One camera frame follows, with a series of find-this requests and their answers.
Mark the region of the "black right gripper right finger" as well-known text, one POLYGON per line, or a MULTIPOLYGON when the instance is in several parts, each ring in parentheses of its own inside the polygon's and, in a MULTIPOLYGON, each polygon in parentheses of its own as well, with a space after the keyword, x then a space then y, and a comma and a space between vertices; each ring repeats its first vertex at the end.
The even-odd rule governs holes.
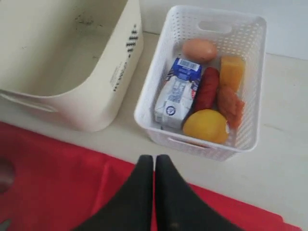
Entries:
POLYGON ((159 231, 241 230, 201 200, 166 154, 156 157, 155 213, 159 231))

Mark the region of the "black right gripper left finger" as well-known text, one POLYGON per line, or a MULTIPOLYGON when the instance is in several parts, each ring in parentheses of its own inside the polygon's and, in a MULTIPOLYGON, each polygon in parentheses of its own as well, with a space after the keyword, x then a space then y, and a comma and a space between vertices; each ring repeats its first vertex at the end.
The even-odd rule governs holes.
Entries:
POLYGON ((149 231, 153 206, 153 157, 141 155, 126 182, 75 231, 149 231))

